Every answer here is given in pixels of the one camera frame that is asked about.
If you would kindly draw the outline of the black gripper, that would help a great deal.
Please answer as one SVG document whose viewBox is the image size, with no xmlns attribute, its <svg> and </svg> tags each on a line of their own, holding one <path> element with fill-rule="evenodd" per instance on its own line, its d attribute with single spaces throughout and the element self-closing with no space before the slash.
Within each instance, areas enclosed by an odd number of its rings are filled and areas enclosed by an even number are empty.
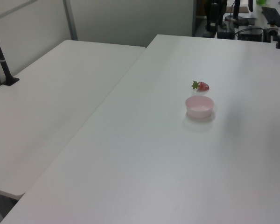
<svg viewBox="0 0 280 224">
<path fill-rule="evenodd" d="M 219 3 L 218 1 L 207 1 L 204 4 L 204 10 L 207 17 L 206 31 L 213 32 L 214 26 L 212 23 L 216 23 L 219 14 Z M 225 23 L 221 22 L 217 25 L 217 32 L 225 32 Z"/>
</svg>

